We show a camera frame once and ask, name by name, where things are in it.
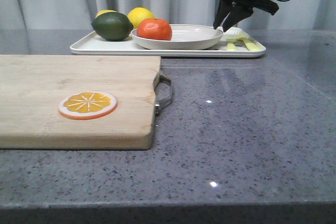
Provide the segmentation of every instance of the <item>lime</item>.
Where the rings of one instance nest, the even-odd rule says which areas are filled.
[[[103,13],[91,24],[96,33],[106,40],[123,40],[133,29],[127,16],[118,12]]]
[[[141,21],[146,18],[155,18],[154,14],[144,7],[134,8],[128,13],[127,17],[132,22],[134,28],[137,28]]]
[[[115,11],[114,10],[100,10],[99,12],[97,12],[96,18],[103,13],[109,13],[109,12],[115,12]]]

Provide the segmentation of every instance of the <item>white tray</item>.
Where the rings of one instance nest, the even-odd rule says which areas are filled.
[[[256,58],[263,55],[266,47],[253,38],[250,38],[250,40],[260,47],[259,51],[249,51],[243,44],[236,44],[237,51],[228,51],[225,39],[205,50],[149,50],[136,44],[131,37],[123,41],[107,41],[93,31],[72,44],[70,50],[76,55],[153,55],[203,58]]]

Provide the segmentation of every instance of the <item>cutting board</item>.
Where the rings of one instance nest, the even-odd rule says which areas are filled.
[[[161,58],[156,56],[0,55],[0,148],[146,150],[153,137]],[[110,114],[73,120],[65,97],[104,91]]]

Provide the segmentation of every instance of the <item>metal handle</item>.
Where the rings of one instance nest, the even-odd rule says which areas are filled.
[[[163,73],[160,73],[159,82],[162,82],[170,86],[170,93],[166,98],[162,98],[158,100],[155,104],[155,114],[159,114],[165,107],[172,103],[173,100],[173,88],[172,88],[172,81],[165,76]]]

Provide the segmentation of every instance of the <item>orange slice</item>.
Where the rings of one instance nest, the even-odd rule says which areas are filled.
[[[117,107],[116,98],[102,91],[86,91],[63,99],[58,112],[69,119],[88,120],[100,118]]]

